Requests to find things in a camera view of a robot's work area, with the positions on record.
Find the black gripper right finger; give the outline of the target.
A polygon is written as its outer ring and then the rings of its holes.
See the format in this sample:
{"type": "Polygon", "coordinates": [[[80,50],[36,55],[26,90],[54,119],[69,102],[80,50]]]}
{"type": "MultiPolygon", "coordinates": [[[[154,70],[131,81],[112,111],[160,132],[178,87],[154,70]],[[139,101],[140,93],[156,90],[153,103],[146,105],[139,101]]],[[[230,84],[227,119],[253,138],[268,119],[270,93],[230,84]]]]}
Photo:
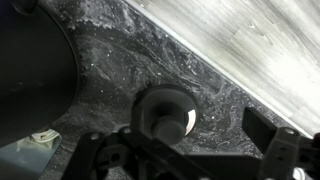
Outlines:
{"type": "Polygon", "coordinates": [[[320,133],[307,138],[293,128],[277,127],[252,107],[244,109],[242,129],[263,154],[258,180],[294,180],[295,168],[320,180],[320,133]]]}

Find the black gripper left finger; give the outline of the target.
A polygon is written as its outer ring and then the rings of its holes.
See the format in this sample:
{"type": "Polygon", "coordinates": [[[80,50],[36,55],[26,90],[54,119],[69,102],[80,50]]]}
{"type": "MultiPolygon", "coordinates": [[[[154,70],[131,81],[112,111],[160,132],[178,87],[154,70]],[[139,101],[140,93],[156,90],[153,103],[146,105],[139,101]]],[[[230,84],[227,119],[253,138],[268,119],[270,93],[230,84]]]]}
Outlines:
{"type": "Polygon", "coordinates": [[[129,127],[108,136],[84,134],[61,180],[104,180],[121,167],[133,180],[214,180],[214,176],[158,139],[129,127]]]}

